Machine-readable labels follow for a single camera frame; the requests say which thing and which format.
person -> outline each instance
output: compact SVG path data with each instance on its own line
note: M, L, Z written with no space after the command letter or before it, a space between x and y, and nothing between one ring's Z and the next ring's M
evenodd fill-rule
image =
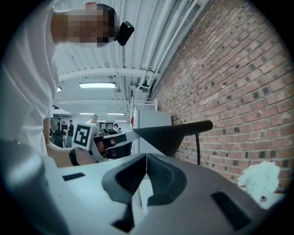
M65 147L71 148L72 147L72 138L74 135L74 125L73 125L72 120L69 120L69 128L67 129L67 132L68 132L68 136L66 138Z
M5 102L0 102L0 110L5 114L0 122L11 123L19 114L22 119L12 128L4 125L0 138L35 148L52 157L57 167L73 165L70 153L79 165L95 163L86 150L63 149L50 142L52 104L59 84L55 47L61 43L101 47L116 39L118 32L116 12L107 5L87 2L79 9L56 11L53 1L41 3L20 25L2 57L0 100Z
M92 115L91 118L85 122L85 124L96 126L98 116L96 114Z
M114 129L117 133L119 133L119 125L114 124L114 125L113 125L113 129Z
M67 129L68 129L68 126L65 124L65 121L62 121L61 130L63 131L62 143L64 148L65 148L65 141L67 137Z
M58 130L58 131L61 130L60 129L60 118L57 119L57 127L56 127L56 130Z

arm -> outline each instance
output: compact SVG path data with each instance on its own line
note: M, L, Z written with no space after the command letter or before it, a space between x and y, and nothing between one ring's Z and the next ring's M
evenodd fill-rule
M69 159L69 152L71 151L71 148L60 148L56 146L55 144L50 142L50 118L46 118L43 121L43 134L46 142L46 149L48 156L52 157L57 165L57 167L70 167L72 166L70 159ZM95 161L92 159L88 151L83 149L77 149L76 151L76 157L77 162L80 165L87 165L95 163Z

brick wall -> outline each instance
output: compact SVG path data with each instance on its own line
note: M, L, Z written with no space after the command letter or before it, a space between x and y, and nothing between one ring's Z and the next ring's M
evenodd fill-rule
M236 182L248 166L274 161L280 187L294 168L294 73L276 29L242 0L210 0L168 65L151 99L173 124L211 120L201 164ZM197 162L195 137L176 156Z

black slot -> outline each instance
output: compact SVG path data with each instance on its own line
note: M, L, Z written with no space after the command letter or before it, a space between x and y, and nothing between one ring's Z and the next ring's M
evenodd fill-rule
M76 173L76 174L69 174L69 175L64 175L63 176L63 179L64 181L68 181L68 180L72 180L72 179L76 179L76 178L79 178L79 177L82 177L84 176L85 174L83 173Z
M225 193L216 192L211 196L236 231L251 222L249 217Z

white cloth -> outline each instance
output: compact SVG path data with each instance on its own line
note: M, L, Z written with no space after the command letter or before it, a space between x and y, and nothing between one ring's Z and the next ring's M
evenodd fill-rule
M96 123L91 123L91 119L86 121L85 124L96 126Z
M52 14L52 3L32 12L10 40L0 66L0 122L4 127L0 137L19 140L43 155L47 155L43 120L53 116L52 100L59 82Z

